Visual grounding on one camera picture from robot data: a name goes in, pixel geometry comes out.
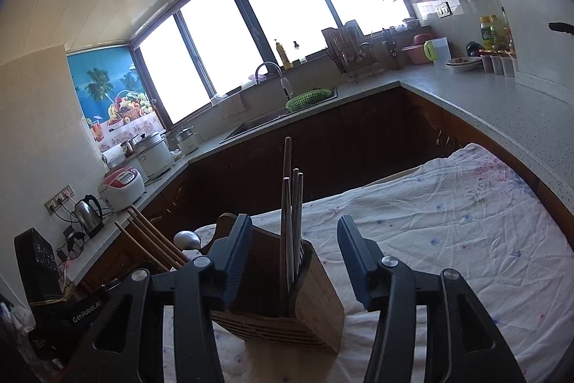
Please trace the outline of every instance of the green basket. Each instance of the green basket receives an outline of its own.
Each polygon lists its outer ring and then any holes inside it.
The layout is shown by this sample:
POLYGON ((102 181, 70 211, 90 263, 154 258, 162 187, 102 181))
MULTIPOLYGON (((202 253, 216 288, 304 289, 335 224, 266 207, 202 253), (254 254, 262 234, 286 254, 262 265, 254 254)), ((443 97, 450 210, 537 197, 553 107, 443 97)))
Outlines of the green basket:
POLYGON ((285 107, 289 112, 297 112, 302 109, 313 106, 314 104, 320 103, 322 101, 328 100, 333 96, 333 91, 327 88, 321 88, 319 90, 312 90, 296 96, 290 99, 285 107))

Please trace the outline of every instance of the white tablecloth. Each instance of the white tablecloth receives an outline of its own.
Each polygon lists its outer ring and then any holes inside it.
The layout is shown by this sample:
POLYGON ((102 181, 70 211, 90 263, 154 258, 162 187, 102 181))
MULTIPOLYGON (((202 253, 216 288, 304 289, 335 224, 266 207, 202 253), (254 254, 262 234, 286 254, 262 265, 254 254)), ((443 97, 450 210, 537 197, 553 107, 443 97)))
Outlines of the white tablecloth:
MULTIPOLYGON (((227 383, 363 381, 378 313, 367 313, 354 297, 337 244, 342 215, 414 270, 460 271, 527 381, 542 381, 574 338, 574 254, 526 183, 478 145, 399 179, 306 203, 302 212, 303 237, 313 243, 345 309, 339 355, 246 343, 215 325, 227 383)), ((279 216, 274 211, 253 222, 277 233, 279 216)), ((204 244, 213 229, 197 231, 204 244)), ((417 315, 413 381, 423 381, 426 315, 422 308, 417 315)), ((168 338, 173 330, 166 322, 168 338)), ((168 342, 166 382, 175 381, 168 342)))

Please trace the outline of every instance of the kitchen counter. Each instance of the kitchen counter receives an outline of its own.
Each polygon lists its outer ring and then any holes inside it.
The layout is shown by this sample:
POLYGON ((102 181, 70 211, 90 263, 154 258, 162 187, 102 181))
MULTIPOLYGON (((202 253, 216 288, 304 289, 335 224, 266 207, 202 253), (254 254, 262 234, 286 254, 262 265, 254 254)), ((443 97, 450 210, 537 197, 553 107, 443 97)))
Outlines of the kitchen counter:
MULTIPOLYGON (((159 180, 146 187, 135 206, 142 210, 189 164, 212 154, 345 103, 404 87, 463 119, 521 160, 574 214, 574 113, 572 106, 547 94, 518 85, 513 78, 486 74, 437 71, 434 66, 412 66, 384 71, 358 83, 338 84, 338 97, 305 111, 248 131, 222 142, 229 129, 206 140, 176 162, 159 180)), ((104 229, 89 240, 78 259, 67 266, 69 281, 78 284, 99 256, 119 235, 114 221, 127 225, 127 213, 112 216, 104 229)))

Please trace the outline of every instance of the electric kettle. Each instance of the electric kettle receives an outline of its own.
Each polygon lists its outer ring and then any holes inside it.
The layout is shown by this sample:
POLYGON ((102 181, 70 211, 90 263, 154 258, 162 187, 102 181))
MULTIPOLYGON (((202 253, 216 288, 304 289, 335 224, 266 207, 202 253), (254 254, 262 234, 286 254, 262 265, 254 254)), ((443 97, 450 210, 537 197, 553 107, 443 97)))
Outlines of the electric kettle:
POLYGON ((104 227, 104 223, 102 221, 102 207, 100 206, 97 198, 93 195, 86 195, 76 203, 76 206, 74 206, 74 214, 76 215, 82 229, 90 239, 99 233, 102 230, 102 227, 104 227), (96 204, 98 207, 98 213, 96 213, 96 210, 92 208, 90 201, 93 201, 96 204))

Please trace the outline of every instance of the palm tree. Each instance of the palm tree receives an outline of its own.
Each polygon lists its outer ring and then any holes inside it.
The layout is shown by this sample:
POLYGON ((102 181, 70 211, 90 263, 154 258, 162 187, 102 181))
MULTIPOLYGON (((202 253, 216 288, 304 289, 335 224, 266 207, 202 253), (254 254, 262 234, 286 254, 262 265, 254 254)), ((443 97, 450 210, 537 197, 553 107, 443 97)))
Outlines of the palm tree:
POLYGON ((139 86, 138 83, 138 76, 136 75, 134 77, 134 74, 131 72, 127 72, 123 77, 122 77, 122 83, 123 83, 123 87, 126 88, 127 90, 131 90, 134 91, 137 89, 137 87, 139 86))
POLYGON ((103 101, 104 98, 107 98, 113 103, 114 100, 110 98, 110 93, 114 91, 114 86, 110 83, 107 70, 94 67, 92 70, 88 70, 86 74, 92 80, 92 83, 85 87, 91 98, 94 101, 103 101))

